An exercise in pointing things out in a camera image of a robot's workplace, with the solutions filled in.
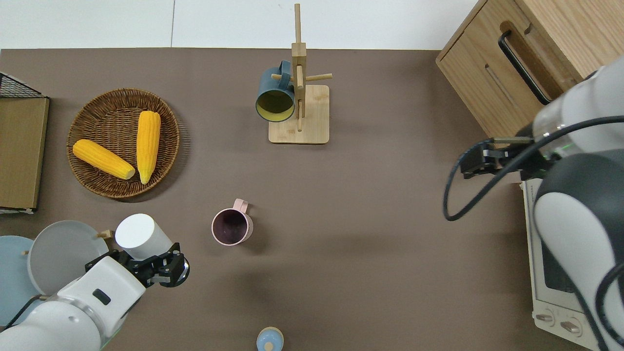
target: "black cable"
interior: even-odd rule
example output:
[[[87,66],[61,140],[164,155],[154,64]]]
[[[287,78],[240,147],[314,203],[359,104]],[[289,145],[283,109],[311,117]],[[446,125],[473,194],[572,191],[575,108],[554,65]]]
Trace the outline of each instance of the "black cable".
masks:
[[[618,334],[615,329],[613,329],[613,325],[609,322],[607,314],[605,313],[605,296],[607,295],[607,290],[613,281],[615,281],[615,279],[622,274],[624,274],[624,262],[611,268],[611,270],[609,270],[600,282],[600,285],[598,285],[598,291],[596,292],[596,314],[598,314],[598,319],[607,333],[615,340],[615,342],[624,347],[624,338],[622,338],[622,336]]]
[[[579,122],[576,124],[572,124],[571,126],[567,126],[559,129],[558,131],[552,132],[551,135],[539,140],[538,142],[531,144],[531,146],[524,149],[518,156],[514,157],[505,167],[503,167],[494,178],[492,178],[481,190],[475,195],[470,202],[464,208],[462,208],[458,213],[454,215],[449,215],[448,209],[448,201],[449,201],[449,192],[451,191],[451,184],[453,182],[453,177],[455,176],[455,172],[457,172],[457,168],[459,168],[459,164],[463,161],[463,157],[469,152],[474,150],[475,147],[481,145],[485,141],[479,142],[472,146],[468,151],[463,153],[460,158],[455,163],[455,166],[451,169],[451,174],[449,175],[449,179],[446,182],[446,188],[444,189],[444,199],[442,201],[442,212],[444,213],[444,218],[449,221],[458,220],[463,217],[468,211],[470,211],[481,199],[485,196],[492,188],[505,176],[507,173],[517,171],[518,167],[525,162],[533,153],[537,152],[539,149],[544,147],[545,145],[551,143],[552,141],[561,138],[564,135],[567,135],[571,132],[577,131],[579,129],[589,128],[593,126],[598,126],[600,124],[610,124],[610,123],[622,123],[624,122],[624,116],[609,116],[609,117],[600,117],[595,119],[590,119],[587,121]]]
[[[35,295],[35,296],[31,297],[31,299],[30,299],[30,300],[28,300],[28,302],[26,302],[26,303],[24,304],[24,306],[22,306],[22,308],[21,308],[21,309],[19,310],[19,312],[15,315],[15,317],[13,317],[13,319],[11,319],[11,321],[10,321],[10,322],[6,325],[6,327],[4,327],[4,330],[7,330],[8,328],[11,328],[11,327],[13,326],[13,324],[14,324],[15,322],[17,322],[17,320],[18,320],[19,316],[21,316],[21,315],[22,315],[22,314],[26,311],[26,309],[27,309],[27,308],[28,308],[28,307],[29,307],[29,306],[30,306],[33,302],[35,302],[35,300],[39,300],[39,298],[40,298],[40,297],[42,297],[42,296],[43,296],[43,295],[39,294],[39,295]]]

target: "plate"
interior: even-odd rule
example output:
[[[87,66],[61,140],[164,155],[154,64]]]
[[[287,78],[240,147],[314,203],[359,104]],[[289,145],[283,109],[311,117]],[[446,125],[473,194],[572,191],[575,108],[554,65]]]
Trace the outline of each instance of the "plate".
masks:
[[[97,231],[76,220],[48,225],[28,254],[28,274],[44,295],[52,295],[85,274],[84,265],[109,251]]]
[[[72,152],[74,143],[89,139],[136,170],[137,129],[142,111],[160,114],[156,168],[147,184],[141,184],[138,170],[129,180],[119,179],[78,159]],[[169,173],[180,147],[180,128],[169,105],[155,94],[140,89],[117,89],[96,97],[78,112],[66,146],[69,165],[80,184],[98,195],[125,199],[150,190]]]
[[[28,300],[39,292],[28,276],[28,256],[32,240],[13,235],[0,236],[0,325],[7,325]],[[18,318],[21,323],[42,301],[33,302]]]

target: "mug rack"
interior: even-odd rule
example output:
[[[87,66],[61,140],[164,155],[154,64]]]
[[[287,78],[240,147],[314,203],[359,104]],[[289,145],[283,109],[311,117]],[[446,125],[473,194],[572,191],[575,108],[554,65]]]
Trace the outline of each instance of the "mug rack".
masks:
[[[306,43],[301,42],[301,9],[295,4],[295,42],[291,46],[295,87],[295,115],[283,122],[269,122],[274,144],[326,144],[329,141],[329,87],[307,82],[331,79],[331,73],[306,76]],[[281,75],[271,75],[281,79]]]

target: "white wall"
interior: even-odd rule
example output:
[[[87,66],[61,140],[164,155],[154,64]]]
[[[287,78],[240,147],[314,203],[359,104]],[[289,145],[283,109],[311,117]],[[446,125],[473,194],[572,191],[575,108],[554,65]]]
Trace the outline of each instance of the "white wall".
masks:
[[[296,0],[0,0],[0,49],[286,47]],[[299,0],[308,48],[441,49],[477,0]]]

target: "oven knob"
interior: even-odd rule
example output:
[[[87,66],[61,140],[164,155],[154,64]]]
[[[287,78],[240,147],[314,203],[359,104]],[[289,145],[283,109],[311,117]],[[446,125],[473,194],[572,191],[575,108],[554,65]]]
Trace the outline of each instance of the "oven knob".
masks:
[[[547,315],[547,314],[538,314],[538,315],[535,315],[535,318],[539,319],[539,320],[542,320],[542,321],[544,321],[546,323],[552,322],[552,320],[553,320],[552,316],[551,315]]]
[[[537,320],[541,320],[546,323],[549,327],[553,327],[555,325],[555,314],[552,313],[550,309],[546,309],[541,314],[536,314],[533,312],[533,318]]]
[[[565,322],[560,323],[561,327],[571,334],[576,335],[577,337],[583,334],[583,329],[581,329],[581,323],[576,318],[572,318],[571,320],[567,320]]]

